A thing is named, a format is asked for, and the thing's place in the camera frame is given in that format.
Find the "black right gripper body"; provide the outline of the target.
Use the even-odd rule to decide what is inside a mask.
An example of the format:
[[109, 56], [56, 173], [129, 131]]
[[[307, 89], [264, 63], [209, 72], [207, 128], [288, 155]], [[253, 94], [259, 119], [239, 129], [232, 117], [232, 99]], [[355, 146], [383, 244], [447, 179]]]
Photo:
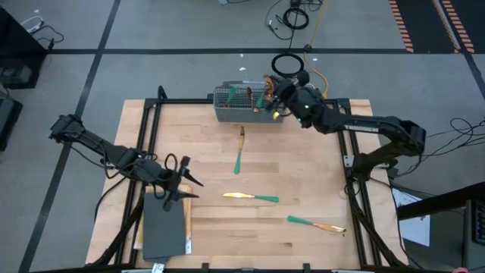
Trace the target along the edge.
[[303, 113], [303, 102], [299, 98], [302, 88], [299, 80], [282, 79], [274, 86], [274, 110], [283, 113], [288, 110], [293, 114]]

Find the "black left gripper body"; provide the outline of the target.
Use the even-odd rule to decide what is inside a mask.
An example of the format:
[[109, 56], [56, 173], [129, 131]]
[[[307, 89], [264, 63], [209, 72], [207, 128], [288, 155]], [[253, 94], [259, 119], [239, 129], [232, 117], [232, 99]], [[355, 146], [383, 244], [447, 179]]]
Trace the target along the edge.
[[181, 183], [179, 170], [165, 169], [152, 160], [139, 160], [139, 180], [160, 186], [169, 193], [176, 193]]

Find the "grey plastic silverware basket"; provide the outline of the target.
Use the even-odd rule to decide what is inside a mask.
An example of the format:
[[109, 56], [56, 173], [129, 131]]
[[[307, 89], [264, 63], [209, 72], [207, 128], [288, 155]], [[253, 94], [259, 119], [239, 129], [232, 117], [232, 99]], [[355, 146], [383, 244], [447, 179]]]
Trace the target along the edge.
[[[232, 86], [236, 86], [238, 91], [230, 102], [230, 106], [226, 107], [225, 103]], [[246, 94], [247, 87], [252, 89], [254, 105], [256, 105], [258, 97], [265, 91], [263, 81], [224, 81], [220, 86], [217, 86], [214, 89], [213, 106], [218, 121], [230, 123], [281, 124], [283, 122], [282, 117], [274, 120], [273, 113], [275, 111], [268, 112], [265, 110], [265, 106], [271, 102], [266, 97], [264, 99], [263, 108], [261, 108], [259, 112], [254, 112], [252, 110], [251, 102]]]

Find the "black equipment box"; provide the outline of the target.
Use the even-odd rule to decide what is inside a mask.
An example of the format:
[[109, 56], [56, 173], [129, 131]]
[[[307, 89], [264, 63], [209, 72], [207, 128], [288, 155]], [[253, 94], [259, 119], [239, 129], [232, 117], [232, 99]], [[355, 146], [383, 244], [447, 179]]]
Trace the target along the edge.
[[0, 152], [5, 150], [22, 108], [23, 105], [17, 100], [0, 97]]

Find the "black desk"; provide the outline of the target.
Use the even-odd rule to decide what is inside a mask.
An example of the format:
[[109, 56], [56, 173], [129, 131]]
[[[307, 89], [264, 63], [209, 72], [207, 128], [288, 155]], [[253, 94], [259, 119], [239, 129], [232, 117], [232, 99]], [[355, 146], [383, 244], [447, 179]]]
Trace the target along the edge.
[[417, 218], [464, 207], [469, 200], [485, 201], [485, 181], [400, 206], [396, 209], [396, 214], [399, 220]]

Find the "white paper sheet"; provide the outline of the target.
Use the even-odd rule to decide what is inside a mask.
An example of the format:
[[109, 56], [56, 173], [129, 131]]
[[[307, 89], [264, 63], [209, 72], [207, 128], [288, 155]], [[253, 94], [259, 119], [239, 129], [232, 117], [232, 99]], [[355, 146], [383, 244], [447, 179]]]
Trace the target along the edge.
[[[421, 201], [420, 198], [397, 189], [392, 189], [392, 194], [396, 201], [397, 207], [406, 206], [412, 204], [413, 202]], [[401, 235], [404, 239], [421, 244], [422, 246], [430, 246], [429, 215], [400, 220], [399, 227], [401, 230]]]

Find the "black cabinet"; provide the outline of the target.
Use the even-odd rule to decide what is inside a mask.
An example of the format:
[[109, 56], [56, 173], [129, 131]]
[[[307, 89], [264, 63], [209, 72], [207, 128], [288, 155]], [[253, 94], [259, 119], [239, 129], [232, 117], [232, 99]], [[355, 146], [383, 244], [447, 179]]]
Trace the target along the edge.
[[34, 88], [46, 55], [46, 49], [0, 7], [0, 84]]

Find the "black aluminium table frame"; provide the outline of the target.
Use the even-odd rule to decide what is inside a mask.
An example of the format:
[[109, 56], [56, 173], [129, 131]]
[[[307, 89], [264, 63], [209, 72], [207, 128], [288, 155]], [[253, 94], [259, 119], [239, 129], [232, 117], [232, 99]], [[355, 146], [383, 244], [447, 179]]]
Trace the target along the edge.
[[[246, 136], [241, 168], [234, 174], [239, 132]], [[384, 265], [368, 233], [355, 227], [349, 207], [343, 154], [372, 152], [370, 133], [323, 135], [294, 118], [281, 124], [231, 124], [217, 120], [207, 99], [168, 99], [156, 140], [145, 140], [160, 163], [190, 157], [192, 253], [167, 261], [167, 271], [208, 268], [358, 269]], [[279, 202], [223, 197], [239, 192], [277, 196]], [[334, 233], [287, 221], [288, 216], [345, 228]]]

